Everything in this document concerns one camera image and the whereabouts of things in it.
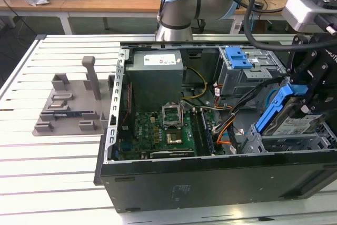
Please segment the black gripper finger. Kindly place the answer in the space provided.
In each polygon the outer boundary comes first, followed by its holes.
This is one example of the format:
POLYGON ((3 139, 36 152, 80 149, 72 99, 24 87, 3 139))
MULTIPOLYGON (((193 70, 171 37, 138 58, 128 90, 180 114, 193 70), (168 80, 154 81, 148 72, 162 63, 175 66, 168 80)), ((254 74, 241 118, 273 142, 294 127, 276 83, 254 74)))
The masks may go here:
POLYGON ((304 114, 326 114, 332 113, 332 97, 325 87, 325 78, 329 73, 327 63, 323 63, 314 70, 308 69, 310 80, 307 83, 308 90, 302 99, 301 112, 304 114))
POLYGON ((290 83, 309 83, 312 79, 307 68, 300 68, 307 58, 312 57, 312 51, 290 51, 286 62, 286 72, 289 75, 290 83))

